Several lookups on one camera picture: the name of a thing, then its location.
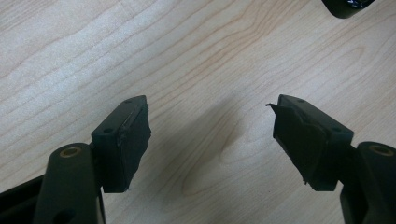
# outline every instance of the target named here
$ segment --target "light wood surface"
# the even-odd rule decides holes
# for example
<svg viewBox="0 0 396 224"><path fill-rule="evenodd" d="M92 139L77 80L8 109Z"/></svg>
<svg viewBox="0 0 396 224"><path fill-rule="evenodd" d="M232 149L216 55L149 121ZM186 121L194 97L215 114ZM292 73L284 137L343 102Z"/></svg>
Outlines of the light wood surface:
<svg viewBox="0 0 396 224"><path fill-rule="evenodd" d="M396 1L348 20L320 0L0 1L0 191L91 141L145 94L152 136L108 223L343 223L272 138L267 103L303 98L396 147Z"/></svg>

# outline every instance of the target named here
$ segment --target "wooden table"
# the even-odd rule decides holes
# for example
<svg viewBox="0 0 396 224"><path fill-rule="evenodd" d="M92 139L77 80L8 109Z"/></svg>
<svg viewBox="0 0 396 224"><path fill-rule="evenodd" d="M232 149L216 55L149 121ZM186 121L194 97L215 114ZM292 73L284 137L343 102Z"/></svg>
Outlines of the wooden table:
<svg viewBox="0 0 396 224"><path fill-rule="evenodd" d="M272 138L279 94L396 147L396 1L2 0L0 191L145 94L152 136L108 223L343 223Z"/></svg>

